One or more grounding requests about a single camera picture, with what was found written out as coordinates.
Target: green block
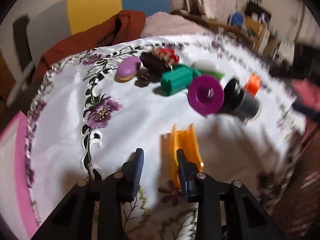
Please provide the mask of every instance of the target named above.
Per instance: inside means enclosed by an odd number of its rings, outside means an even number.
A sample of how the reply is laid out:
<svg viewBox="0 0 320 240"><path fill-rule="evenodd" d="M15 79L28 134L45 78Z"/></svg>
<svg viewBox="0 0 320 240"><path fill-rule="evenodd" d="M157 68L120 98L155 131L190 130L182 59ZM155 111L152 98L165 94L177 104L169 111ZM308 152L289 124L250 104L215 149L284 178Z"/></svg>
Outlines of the green block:
<svg viewBox="0 0 320 240"><path fill-rule="evenodd" d="M221 81L221 79L224 77L224 73L219 71L209 71L209 70L199 70L199 71L201 72L201 74L207 74L207 75L213 76L219 81Z"/></svg>
<svg viewBox="0 0 320 240"><path fill-rule="evenodd" d="M185 88L188 88L192 80L200 76L200 71L189 68L186 65L175 65L173 71L164 73L161 77L160 84L165 95L173 95Z"/></svg>

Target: purple spool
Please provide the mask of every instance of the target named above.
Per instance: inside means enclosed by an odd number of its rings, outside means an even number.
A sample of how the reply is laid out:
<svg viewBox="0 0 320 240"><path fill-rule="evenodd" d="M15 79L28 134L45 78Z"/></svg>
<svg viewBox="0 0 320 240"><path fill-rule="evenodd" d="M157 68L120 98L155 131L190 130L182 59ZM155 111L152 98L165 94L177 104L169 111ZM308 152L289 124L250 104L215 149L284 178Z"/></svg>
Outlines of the purple spool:
<svg viewBox="0 0 320 240"><path fill-rule="evenodd" d="M199 114L207 116L217 113L224 100L219 81L209 75L196 77L188 88L188 102Z"/></svg>

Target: orange spool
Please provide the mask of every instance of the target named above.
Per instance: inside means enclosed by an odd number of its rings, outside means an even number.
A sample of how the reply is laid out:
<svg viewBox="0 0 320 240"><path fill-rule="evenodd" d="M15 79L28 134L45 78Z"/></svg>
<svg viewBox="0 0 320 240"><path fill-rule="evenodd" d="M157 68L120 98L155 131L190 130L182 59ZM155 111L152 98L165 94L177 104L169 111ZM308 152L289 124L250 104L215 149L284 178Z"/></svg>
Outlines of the orange spool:
<svg viewBox="0 0 320 240"><path fill-rule="evenodd" d="M251 74L248 82L245 84L244 89L253 97L256 96L261 84L261 78L256 74Z"/></svg>

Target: metal screw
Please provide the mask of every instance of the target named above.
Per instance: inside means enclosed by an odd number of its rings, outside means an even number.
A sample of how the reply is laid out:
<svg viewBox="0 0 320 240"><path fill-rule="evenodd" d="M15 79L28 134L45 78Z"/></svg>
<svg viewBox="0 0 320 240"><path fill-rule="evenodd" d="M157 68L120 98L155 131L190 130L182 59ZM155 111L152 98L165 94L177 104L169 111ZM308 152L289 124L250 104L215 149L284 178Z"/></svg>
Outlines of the metal screw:
<svg viewBox="0 0 320 240"><path fill-rule="evenodd" d="M206 176L207 176L207 175L206 175L205 173L203 173L203 172L197 173L197 178L198 178L198 179L205 179Z"/></svg>
<svg viewBox="0 0 320 240"><path fill-rule="evenodd" d="M233 182L233 186L235 186L235 187L241 187L241 186L242 186L242 182L239 181L239 180L235 180L235 181Z"/></svg>
<svg viewBox="0 0 320 240"><path fill-rule="evenodd" d="M81 180L79 180L79 181L77 182L77 185L78 185L79 187L83 187L83 186L87 185L87 181L86 181L85 179L81 179Z"/></svg>
<svg viewBox="0 0 320 240"><path fill-rule="evenodd" d="M116 172L115 174L113 174L113 177L116 179L121 179L123 177L123 173L122 172Z"/></svg>

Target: wall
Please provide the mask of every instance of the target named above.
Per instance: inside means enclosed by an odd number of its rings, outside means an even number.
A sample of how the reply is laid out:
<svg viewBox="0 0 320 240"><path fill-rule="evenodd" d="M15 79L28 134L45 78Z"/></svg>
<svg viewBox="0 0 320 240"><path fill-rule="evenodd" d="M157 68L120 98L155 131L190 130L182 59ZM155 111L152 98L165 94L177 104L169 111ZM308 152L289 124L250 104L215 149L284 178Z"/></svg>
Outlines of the wall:
<svg viewBox="0 0 320 240"><path fill-rule="evenodd" d="M263 0L262 4L272 13L270 26L276 27L280 36L292 41L295 40L298 32L303 5L301 0ZM306 8L298 36L299 41L320 46L320 27L308 8Z"/></svg>
<svg viewBox="0 0 320 240"><path fill-rule="evenodd" d="M59 1L61 0L17 0L0 25L0 50L17 82L22 79L22 71L13 40L13 22L24 15L28 15L32 20L40 12Z"/></svg>

